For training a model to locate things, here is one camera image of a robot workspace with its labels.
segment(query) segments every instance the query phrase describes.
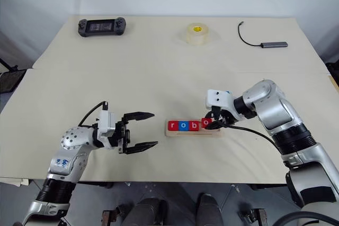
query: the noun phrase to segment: tape roll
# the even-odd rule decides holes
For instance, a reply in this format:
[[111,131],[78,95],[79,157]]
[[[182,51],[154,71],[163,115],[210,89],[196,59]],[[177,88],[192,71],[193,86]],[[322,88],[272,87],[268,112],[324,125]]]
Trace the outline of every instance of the tape roll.
[[202,23],[191,23],[187,27],[186,42],[201,45],[207,42],[208,27]]

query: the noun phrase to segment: blue block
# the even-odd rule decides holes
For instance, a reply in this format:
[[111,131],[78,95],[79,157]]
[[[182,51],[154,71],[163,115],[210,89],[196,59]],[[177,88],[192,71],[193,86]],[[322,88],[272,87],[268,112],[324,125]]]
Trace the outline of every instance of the blue block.
[[179,131],[188,131],[189,122],[188,121],[179,121]]

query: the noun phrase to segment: robotic arm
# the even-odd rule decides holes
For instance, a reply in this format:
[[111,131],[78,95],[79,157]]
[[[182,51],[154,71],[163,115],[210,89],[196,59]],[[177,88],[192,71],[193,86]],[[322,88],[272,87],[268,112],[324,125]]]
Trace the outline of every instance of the robotic arm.
[[[83,125],[85,119],[102,106],[98,123]],[[116,122],[114,113],[108,111],[108,103],[101,102],[91,109],[78,126],[67,130],[60,141],[60,149],[52,158],[43,188],[23,221],[23,225],[62,225],[60,219],[67,214],[69,200],[76,183],[80,180],[90,152],[102,148],[118,147],[118,153],[138,153],[158,142],[144,142],[134,147],[130,143],[128,121],[144,120],[154,116],[151,113],[134,112],[125,114]]]
[[283,163],[289,168],[287,186],[300,207],[328,207],[339,211],[339,172],[322,145],[314,140],[300,116],[271,80],[263,80],[234,98],[229,91],[208,90],[208,129],[229,127],[235,122],[258,116],[274,140]]

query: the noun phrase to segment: floor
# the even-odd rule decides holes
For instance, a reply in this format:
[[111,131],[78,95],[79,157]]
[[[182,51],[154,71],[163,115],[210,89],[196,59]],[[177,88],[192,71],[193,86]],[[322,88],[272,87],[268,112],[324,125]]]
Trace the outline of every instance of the floor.
[[[0,94],[0,111],[10,96]],[[43,180],[38,179],[21,187],[0,183],[0,225],[11,226],[15,221],[22,221],[42,184]],[[111,188],[77,184],[64,220],[68,226],[99,226],[103,210],[112,210],[118,205],[132,207],[144,198],[158,197],[168,201],[168,225],[193,226],[195,203],[200,193],[210,193],[217,200],[225,225],[250,225],[239,216],[241,211],[250,208],[266,209],[269,225],[299,210],[287,187],[254,191],[246,184],[132,182],[114,183]],[[112,225],[119,226],[121,222],[122,218],[118,218]]]

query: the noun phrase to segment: table surface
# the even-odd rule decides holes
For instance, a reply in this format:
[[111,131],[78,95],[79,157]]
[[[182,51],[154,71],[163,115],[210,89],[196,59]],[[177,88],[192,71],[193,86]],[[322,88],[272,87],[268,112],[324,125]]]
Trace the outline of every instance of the table surface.
[[[339,166],[339,94],[294,19],[127,17],[120,37],[82,38],[77,34],[82,18],[68,20],[0,114],[1,177],[45,178],[65,130],[106,100],[117,117],[154,113],[130,122],[129,129],[132,144],[159,144],[134,155],[95,150],[82,180],[284,183],[287,168],[279,153],[252,133],[224,129],[221,138],[165,137],[166,119],[205,115],[207,89],[239,96],[264,78],[281,87]],[[241,20],[246,40],[287,41],[289,46],[247,46],[237,35]],[[184,42],[185,27],[192,22],[209,26],[207,44]],[[97,112],[86,123],[96,117]],[[265,133],[258,119],[237,125]]]

